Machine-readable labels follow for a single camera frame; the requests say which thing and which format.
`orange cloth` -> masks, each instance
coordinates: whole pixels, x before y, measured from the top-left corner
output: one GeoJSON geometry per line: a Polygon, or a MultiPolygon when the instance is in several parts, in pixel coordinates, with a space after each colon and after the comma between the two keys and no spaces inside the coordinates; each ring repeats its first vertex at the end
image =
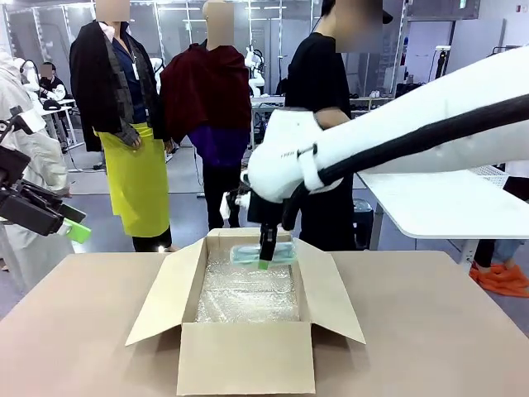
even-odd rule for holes
{"type": "Polygon", "coordinates": [[[489,273],[482,273],[476,267],[470,269],[470,277],[487,291],[496,294],[529,298],[529,279],[520,266],[507,269],[503,265],[492,265],[489,273]]]}

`cardboard box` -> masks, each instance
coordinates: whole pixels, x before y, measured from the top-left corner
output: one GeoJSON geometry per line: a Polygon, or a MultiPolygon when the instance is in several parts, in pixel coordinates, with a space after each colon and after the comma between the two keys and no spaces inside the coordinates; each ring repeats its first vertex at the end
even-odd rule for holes
{"type": "Polygon", "coordinates": [[[177,395],[314,394],[312,324],[365,343],[331,255],[298,239],[292,274],[301,321],[194,322],[208,252],[256,244],[259,236],[256,228],[213,230],[160,267],[126,345],[181,327],[177,395]]]}

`purple shirt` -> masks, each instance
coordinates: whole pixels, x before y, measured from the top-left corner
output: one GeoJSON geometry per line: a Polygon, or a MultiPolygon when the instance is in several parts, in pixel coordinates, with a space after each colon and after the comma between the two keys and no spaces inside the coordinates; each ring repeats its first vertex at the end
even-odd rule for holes
{"type": "Polygon", "coordinates": [[[250,143],[250,129],[211,128],[202,125],[188,136],[203,163],[216,167],[240,165],[250,143]]]}

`glass wall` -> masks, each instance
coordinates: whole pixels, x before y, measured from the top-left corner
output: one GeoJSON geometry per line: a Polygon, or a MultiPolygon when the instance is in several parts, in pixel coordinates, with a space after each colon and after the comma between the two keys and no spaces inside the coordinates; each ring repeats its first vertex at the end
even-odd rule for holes
{"type": "MultiPolygon", "coordinates": [[[[206,39],[203,0],[131,2],[131,34],[151,57],[168,64],[191,43],[206,39]]],[[[384,8],[395,20],[384,27],[384,44],[377,54],[344,54],[351,93],[384,92],[384,76],[393,69],[403,0],[384,0],[384,8]]],[[[244,56],[251,46],[264,58],[264,92],[274,94],[299,43],[307,37],[320,16],[321,0],[234,1],[235,47],[244,56]]],[[[39,65],[49,60],[69,86],[69,45],[81,27],[95,18],[90,2],[57,3],[8,12],[15,56],[33,59],[39,65]]]]}

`trash bin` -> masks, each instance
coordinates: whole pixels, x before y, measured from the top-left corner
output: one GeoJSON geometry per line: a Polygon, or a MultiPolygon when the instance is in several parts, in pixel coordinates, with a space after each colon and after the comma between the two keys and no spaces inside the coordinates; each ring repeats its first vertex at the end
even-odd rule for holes
{"type": "Polygon", "coordinates": [[[373,207],[362,198],[353,198],[355,205],[355,242],[358,251],[369,250],[373,231],[373,207]]]}

